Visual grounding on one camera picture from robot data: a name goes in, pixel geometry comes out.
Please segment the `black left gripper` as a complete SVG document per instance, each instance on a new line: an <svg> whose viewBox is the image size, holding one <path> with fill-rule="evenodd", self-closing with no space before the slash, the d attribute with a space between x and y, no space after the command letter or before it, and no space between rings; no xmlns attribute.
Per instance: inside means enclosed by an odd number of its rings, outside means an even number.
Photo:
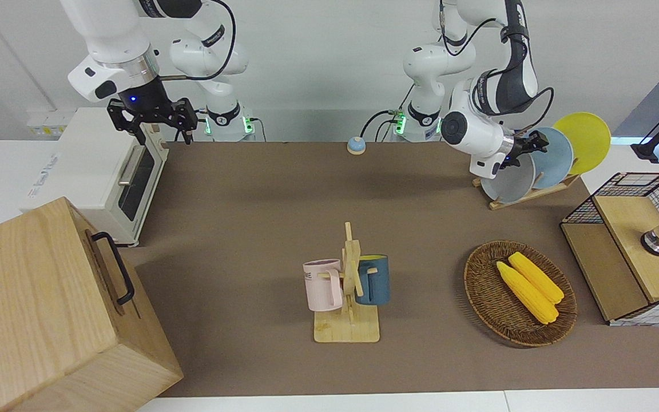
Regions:
<svg viewBox="0 0 659 412"><path fill-rule="evenodd" d="M548 145L549 141L546 134L540 130L531 130L527 136L515 137L513 148L505 157L500 169L502 170L509 166L520 167L521 164L518 161L519 156L532 152L547 152Z"/></svg>

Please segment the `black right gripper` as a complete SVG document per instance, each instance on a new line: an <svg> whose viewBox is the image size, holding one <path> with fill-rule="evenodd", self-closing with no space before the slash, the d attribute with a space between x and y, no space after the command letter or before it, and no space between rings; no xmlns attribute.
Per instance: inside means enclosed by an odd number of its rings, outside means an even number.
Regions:
<svg viewBox="0 0 659 412"><path fill-rule="evenodd" d="M131 109L127 105L130 102L112 98L106 110L113 126L119 131L133 131L133 136L142 146L146 144L146 136L141 124L165 124L180 130L186 144L193 142L193 130L198 128L199 120L191 102L185 97L176 102L163 102L151 109Z"/></svg>

